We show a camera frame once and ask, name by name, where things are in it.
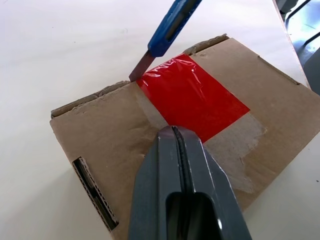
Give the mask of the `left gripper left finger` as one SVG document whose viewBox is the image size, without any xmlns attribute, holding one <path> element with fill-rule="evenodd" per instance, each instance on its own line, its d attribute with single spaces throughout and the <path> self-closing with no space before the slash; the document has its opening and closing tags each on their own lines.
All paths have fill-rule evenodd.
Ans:
<svg viewBox="0 0 320 240">
<path fill-rule="evenodd" d="M 135 176 L 128 240 L 182 240 L 184 156 L 176 126 L 156 134 Z"/>
</svg>

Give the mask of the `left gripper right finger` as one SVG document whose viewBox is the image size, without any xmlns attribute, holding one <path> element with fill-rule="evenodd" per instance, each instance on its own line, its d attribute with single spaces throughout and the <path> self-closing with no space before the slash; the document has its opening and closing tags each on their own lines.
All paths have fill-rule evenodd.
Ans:
<svg viewBox="0 0 320 240">
<path fill-rule="evenodd" d="M 178 240 L 252 240 L 227 175 L 191 130 L 173 128 L 183 177 Z"/>
</svg>

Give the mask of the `brown cardboard box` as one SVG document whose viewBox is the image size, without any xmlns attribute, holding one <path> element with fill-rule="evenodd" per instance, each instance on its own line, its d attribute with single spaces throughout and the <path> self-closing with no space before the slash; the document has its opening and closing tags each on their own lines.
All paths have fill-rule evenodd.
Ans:
<svg viewBox="0 0 320 240">
<path fill-rule="evenodd" d="M 249 108 L 203 142 L 245 210 L 320 132 L 320 95 L 225 34 L 182 54 Z M 137 81 L 120 81 L 53 110 L 50 125 L 113 239 L 127 240 L 136 173 L 169 124 Z"/>
</svg>

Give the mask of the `blue utility knife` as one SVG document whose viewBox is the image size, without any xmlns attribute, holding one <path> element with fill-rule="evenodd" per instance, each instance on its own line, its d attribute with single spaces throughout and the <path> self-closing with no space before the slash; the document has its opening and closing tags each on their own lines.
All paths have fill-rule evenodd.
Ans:
<svg viewBox="0 0 320 240">
<path fill-rule="evenodd" d="M 130 73 L 131 82 L 139 80 L 155 58 L 162 57 L 167 52 L 201 2 L 202 0 L 174 0 L 151 37 L 146 53 Z"/>
</svg>

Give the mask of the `red tape patch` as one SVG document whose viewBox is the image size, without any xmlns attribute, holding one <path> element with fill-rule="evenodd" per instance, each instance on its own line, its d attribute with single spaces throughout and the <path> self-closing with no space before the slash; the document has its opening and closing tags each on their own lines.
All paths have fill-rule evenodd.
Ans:
<svg viewBox="0 0 320 240">
<path fill-rule="evenodd" d="M 195 132 L 203 143 L 250 110 L 186 54 L 147 71 L 137 85 L 169 125 Z"/>
</svg>

